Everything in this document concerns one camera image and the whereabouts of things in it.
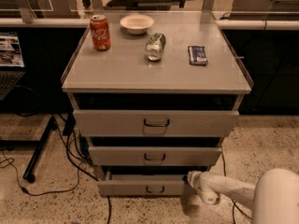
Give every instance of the gray drawer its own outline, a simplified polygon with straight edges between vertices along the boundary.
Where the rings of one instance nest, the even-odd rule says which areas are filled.
[[[195,195],[196,192],[183,175],[113,175],[107,173],[105,181],[98,182],[101,196],[113,195]]]
[[[75,110],[83,136],[228,136],[237,111]]]
[[[219,147],[89,147],[94,165],[213,166]]]

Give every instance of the can lid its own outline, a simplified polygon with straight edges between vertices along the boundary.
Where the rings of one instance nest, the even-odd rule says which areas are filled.
[[[97,20],[97,21],[103,20],[105,18],[106,18],[105,15],[93,15],[92,16],[92,20]]]

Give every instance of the laptop screen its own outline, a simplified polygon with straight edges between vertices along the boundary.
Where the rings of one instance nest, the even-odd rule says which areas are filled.
[[[21,47],[17,32],[0,32],[0,69],[23,69]]]

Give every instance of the laptop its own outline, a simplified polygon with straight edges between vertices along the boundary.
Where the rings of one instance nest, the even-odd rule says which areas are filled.
[[[24,74],[18,33],[0,31],[0,101],[7,97]]]

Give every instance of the speckled floor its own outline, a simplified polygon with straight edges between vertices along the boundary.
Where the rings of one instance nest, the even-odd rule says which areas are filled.
[[[38,138],[49,115],[19,118],[0,115],[2,139]],[[55,116],[59,127],[64,121]],[[299,117],[241,116],[233,131],[224,140],[226,173],[232,178],[256,183],[261,174],[280,167],[299,173]],[[14,150],[0,153],[0,223],[107,223],[108,201],[99,195],[96,182],[79,173],[79,183],[68,192],[30,196],[21,191],[14,167],[5,157],[13,159],[20,185],[37,195],[48,191],[72,189],[78,183],[78,171],[66,157],[64,143],[58,130],[51,131],[35,169],[36,182],[30,184],[22,175],[33,150]],[[82,164],[93,173],[93,168]],[[223,174],[220,158],[212,168]],[[221,203],[208,206],[197,196],[183,197],[111,197],[110,223],[233,223],[233,204],[225,196]],[[248,215],[250,211],[240,206]],[[235,209],[235,223],[250,221]]]

